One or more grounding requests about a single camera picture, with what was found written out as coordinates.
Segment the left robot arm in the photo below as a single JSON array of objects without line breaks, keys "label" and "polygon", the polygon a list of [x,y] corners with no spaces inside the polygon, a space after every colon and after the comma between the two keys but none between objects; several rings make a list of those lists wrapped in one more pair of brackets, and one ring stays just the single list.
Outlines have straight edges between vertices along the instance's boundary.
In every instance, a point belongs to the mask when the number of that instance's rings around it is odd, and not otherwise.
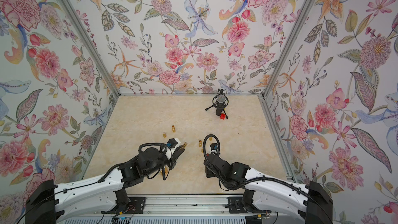
[{"label": "left robot arm", "polygon": [[21,220],[26,224],[56,224],[95,212],[123,213],[132,205],[126,189],[159,173],[166,180],[165,170],[175,167],[186,145],[179,139],[146,143],[139,146],[132,159],[115,164],[103,175],[65,184],[45,180],[26,200]]}]

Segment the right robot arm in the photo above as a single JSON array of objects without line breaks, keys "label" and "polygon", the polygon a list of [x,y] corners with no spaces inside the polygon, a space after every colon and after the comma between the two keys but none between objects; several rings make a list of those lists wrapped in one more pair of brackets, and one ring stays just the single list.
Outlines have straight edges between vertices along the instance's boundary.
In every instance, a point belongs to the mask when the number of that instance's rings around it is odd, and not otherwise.
[{"label": "right robot arm", "polygon": [[244,190],[242,204],[248,212],[275,211],[286,214],[305,224],[331,224],[333,222],[333,200],[323,186],[315,181],[308,185],[281,180],[240,163],[228,163],[220,156],[221,144],[213,135],[211,151],[204,151],[204,166],[208,178],[215,177],[226,191]]}]

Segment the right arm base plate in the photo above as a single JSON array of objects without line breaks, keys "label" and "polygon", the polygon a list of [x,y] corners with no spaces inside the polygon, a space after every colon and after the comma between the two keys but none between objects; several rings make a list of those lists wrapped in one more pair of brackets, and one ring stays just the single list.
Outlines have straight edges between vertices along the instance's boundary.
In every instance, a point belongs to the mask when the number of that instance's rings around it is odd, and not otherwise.
[{"label": "right arm base plate", "polygon": [[230,214],[270,214],[270,210],[258,210],[254,206],[244,204],[243,197],[227,197],[228,203],[224,207]]}]

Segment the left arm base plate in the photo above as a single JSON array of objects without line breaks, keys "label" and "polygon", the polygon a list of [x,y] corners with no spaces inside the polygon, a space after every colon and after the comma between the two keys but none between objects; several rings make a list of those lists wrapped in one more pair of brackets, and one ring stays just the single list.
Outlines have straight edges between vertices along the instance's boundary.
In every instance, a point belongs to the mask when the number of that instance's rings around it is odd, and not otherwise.
[{"label": "left arm base plate", "polygon": [[146,197],[129,197],[126,204],[122,204],[116,210],[118,214],[143,214],[146,205]]}]

